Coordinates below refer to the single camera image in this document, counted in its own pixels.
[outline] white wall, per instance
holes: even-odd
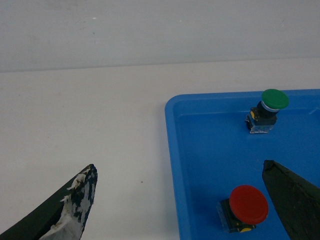
[[[320,57],[318,0],[5,0],[0,72]]]

